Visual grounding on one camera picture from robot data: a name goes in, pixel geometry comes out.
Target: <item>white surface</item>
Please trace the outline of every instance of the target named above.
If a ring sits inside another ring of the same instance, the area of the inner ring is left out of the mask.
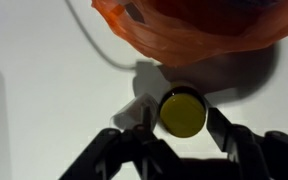
[[[89,1],[72,3],[108,56],[126,65],[146,59],[113,35]],[[218,106],[231,121],[259,134],[288,133],[288,38],[279,59],[259,91]],[[0,180],[58,179],[134,97],[134,76],[97,54],[64,0],[0,0]],[[205,129],[186,140],[159,127],[155,133],[180,156],[224,157]],[[130,178],[123,172],[117,179]]]

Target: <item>orange plastic bag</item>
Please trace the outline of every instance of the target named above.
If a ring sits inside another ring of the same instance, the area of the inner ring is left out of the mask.
[[[140,20],[125,4],[137,8]],[[92,6],[116,35],[168,66],[265,48],[288,35],[288,0],[93,0]]]

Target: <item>orange bag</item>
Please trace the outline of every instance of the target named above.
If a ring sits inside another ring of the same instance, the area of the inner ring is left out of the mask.
[[[127,11],[130,4],[137,9]],[[92,6],[116,35],[168,66],[265,48],[288,35],[288,0],[93,0]]]

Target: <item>plastic bag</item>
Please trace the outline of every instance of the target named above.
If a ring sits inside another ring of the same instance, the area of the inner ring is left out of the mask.
[[[93,0],[92,6],[116,35],[168,66],[261,49],[288,36],[288,0]]]

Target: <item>yellow disc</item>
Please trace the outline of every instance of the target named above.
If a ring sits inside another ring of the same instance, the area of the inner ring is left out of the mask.
[[[186,138],[194,136],[203,128],[206,111],[194,96],[176,94],[162,105],[160,117],[172,135]]]

